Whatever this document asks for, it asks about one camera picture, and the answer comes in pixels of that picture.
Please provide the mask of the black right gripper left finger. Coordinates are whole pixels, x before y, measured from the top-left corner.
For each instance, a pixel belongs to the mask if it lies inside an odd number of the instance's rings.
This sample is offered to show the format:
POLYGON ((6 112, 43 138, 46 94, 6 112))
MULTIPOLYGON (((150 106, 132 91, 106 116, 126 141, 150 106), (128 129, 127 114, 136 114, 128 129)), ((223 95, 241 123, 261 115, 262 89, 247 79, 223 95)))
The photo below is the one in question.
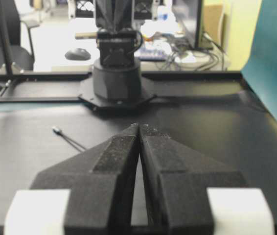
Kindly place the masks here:
POLYGON ((40 171, 16 192, 7 235, 107 235, 131 223, 139 126, 40 171))

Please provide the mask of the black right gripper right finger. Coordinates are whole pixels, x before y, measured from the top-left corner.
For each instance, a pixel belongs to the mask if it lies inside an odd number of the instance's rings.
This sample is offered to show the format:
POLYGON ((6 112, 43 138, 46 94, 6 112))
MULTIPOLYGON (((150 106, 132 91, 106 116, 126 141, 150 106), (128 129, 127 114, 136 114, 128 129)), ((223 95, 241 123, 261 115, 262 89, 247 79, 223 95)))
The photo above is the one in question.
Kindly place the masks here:
POLYGON ((264 193, 236 168, 158 129, 139 128, 155 221, 171 235, 273 235, 264 193))

